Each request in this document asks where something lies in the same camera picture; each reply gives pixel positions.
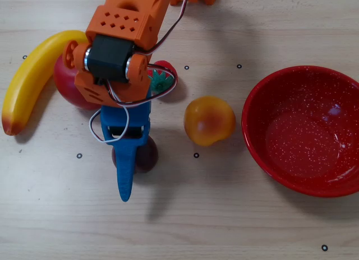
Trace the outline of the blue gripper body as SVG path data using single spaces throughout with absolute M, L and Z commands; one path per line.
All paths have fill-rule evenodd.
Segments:
M 124 108 L 102 106 L 100 121 L 105 141 L 122 145 L 145 145 L 150 131 L 151 102 Z

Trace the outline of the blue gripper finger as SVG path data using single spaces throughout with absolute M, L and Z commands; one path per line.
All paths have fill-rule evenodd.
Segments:
M 117 167 L 117 184 L 122 201 L 127 202 L 132 192 L 137 148 L 147 143 L 147 137 L 122 138 L 109 143 L 114 148 Z

